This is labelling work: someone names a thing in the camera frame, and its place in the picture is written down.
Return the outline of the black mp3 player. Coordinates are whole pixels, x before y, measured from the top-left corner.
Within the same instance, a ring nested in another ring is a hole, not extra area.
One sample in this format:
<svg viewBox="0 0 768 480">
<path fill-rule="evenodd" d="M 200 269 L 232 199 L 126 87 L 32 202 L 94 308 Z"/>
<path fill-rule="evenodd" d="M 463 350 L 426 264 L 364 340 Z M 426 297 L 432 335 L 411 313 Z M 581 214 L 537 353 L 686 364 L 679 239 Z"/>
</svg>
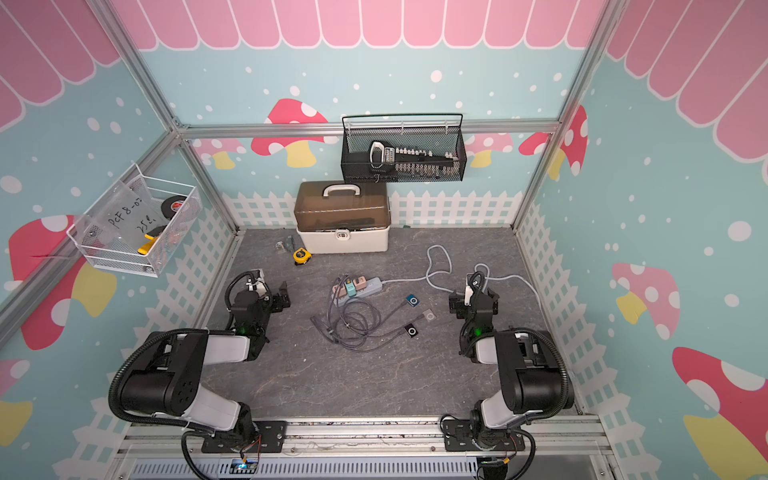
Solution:
<svg viewBox="0 0 768 480">
<path fill-rule="evenodd" d="M 418 330 L 413 324 L 407 324 L 404 326 L 404 329 L 406 333 L 411 337 L 414 338 L 418 335 Z"/>
</svg>

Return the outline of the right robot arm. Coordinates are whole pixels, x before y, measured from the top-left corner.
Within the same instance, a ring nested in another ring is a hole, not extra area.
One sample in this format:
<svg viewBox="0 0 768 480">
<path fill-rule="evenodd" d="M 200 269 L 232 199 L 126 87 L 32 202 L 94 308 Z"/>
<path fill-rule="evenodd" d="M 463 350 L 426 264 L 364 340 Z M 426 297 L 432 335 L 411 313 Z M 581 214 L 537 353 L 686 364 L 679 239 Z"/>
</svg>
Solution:
<svg viewBox="0 0 768 480">
<path fill-rule="evenodd" d="M 476 403 L 469 419 L 441 417 L 439 428 L 448 451 L 522 451 L 528 443 L 526 425 L 554 417 L 575 401 L 566 362 L 551 334 L 494 326 L 499 295 L 488 282 L 480 271 L 468 275 L 465 291 L 449 296 L 449 310 L 463 321 L 459 354 L 496 367 L 500 386 Z"/>
</svg>

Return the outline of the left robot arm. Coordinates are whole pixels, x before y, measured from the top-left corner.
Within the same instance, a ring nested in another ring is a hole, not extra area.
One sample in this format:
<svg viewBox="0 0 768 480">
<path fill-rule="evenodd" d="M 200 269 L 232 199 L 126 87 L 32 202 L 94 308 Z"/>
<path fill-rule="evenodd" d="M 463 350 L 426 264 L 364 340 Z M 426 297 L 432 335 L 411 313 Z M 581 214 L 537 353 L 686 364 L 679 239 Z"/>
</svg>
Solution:
<svg viewBox="0 0 768 480">
<path fill-rule="evenodd" d="M 228 323 L 222 330 L 179 328 L 148 335 L 116 372 L 108 392 L 121 420 L 177 426 L 209 438 L 215 447 L 246 452 L 264 434 L 243 402 L 201 384 L 207 366 L 256 360 L 269 343 L 271 316 L 291 306 L 288 285 L 273 290 L 259 269 L 239 274 L 224 292 Z"/>
</svg>

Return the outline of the yellow tape measure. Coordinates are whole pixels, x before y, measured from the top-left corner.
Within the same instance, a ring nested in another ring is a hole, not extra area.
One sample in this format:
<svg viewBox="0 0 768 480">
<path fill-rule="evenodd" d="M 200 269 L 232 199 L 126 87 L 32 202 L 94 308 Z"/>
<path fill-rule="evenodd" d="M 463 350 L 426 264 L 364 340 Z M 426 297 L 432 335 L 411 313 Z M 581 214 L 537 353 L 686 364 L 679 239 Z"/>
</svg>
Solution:
<svg viewBox="0 0 768 480">
<path fill-rule="evenodd" d="M 299 248 L 293 252 L 292 257 L 294 264 L 300 266 L 307 264 L 311 260 L 312 255 L 305 248 Z"/>
</svg>

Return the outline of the grey power strip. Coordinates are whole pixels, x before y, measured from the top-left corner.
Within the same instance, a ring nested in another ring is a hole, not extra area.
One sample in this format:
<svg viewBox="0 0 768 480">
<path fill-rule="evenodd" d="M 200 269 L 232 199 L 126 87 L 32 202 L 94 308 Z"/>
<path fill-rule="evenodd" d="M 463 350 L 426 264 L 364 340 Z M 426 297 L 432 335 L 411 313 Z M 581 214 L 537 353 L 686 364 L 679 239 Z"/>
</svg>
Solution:
<svg viewBox="0 0 768 480">
<path fill-rule="evenodd" d="M 383 282 L 379 277 L 347 278 L 339 285 L 332 288 L 332 299 L 337 305 L 342 305 L 349 300 L 363 299 L 381 292 Z"/>
</svg>

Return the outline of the white box brown lid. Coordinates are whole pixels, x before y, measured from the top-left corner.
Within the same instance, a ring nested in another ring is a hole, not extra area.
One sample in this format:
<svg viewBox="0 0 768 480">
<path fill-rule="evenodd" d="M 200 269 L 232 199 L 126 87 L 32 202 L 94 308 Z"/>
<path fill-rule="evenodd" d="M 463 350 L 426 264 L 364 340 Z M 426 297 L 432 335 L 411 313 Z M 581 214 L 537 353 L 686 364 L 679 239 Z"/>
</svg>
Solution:
<svg viewBox="0 0 768 480">
<path fill-rule="evenodd" d="M 313 255 L 388 250 L 391 213 L 384 183 L 304 182 L 294 217 L 301 241 Z"/>
</svg>

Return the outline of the yellow tool in bin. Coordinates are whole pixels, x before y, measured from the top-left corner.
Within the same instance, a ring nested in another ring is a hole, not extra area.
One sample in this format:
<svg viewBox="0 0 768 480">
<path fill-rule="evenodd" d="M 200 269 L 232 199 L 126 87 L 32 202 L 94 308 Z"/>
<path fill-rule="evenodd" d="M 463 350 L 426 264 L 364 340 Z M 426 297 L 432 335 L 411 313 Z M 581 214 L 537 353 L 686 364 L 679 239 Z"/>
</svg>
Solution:
<svg viewBox="0 0 768 480">
<path fill-rule="evenodd" d="M 158 226 L 145 234 L 146 242 L 138 249 L 138 253 L 141 255 L 147 255 L 160 235 L 165 230 L 165 226 Z"/>
</svg>

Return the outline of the black tape roll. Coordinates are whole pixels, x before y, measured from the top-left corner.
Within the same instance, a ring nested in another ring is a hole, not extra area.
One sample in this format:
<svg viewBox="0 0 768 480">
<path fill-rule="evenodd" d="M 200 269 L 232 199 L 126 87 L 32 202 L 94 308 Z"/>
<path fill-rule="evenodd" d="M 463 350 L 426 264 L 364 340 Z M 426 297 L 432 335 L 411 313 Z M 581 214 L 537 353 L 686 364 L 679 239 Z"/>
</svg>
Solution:
<svg viewBox="0 0 768 480">
<path fill-rule="evenodd" d="M 173 195 L 163 200 L 161 203 L 161 212 L 163 216 L 166 219 L 171 220 L 182 208 L 186 200 L 187 197 L 184 195 Z"/>
</svg>

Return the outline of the socket set in basket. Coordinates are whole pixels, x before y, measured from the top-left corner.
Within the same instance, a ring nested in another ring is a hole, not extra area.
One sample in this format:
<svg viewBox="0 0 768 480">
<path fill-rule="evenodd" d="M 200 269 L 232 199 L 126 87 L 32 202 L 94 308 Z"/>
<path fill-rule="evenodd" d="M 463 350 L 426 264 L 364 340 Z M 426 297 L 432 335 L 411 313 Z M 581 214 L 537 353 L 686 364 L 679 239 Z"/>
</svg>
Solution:
<svg viewBox="0 0 768 480">
<path fill-rule="evenodd" d="M 463 163 L 452 152 L 437 155 L 431 150 L 394 147 L 381 141 L 371 143 L 368 169 L 376 181 L 460 181 Z"/>
</svg>

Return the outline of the clear wall bin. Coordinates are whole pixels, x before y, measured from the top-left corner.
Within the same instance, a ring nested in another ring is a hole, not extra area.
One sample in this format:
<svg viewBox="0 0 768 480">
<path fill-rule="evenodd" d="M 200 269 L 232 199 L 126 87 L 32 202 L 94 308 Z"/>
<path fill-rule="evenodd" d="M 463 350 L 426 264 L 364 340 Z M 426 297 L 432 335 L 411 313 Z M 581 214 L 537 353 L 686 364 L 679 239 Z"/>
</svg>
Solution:
<svg viewBox="0 0 768 480">
<path fill-rule="evenodd" d="M 187 200 L 168 220 L 161 203 L 173 195 Z M 157 278 L 202 210 L 196 186 L 147 176 L 134 164 L 74 220 L 66 234 L 96 269 Z M 139 254 L 145 234 L 158 226 L 165 226 L 159 239 L 147 255 Z"/>
</svg>

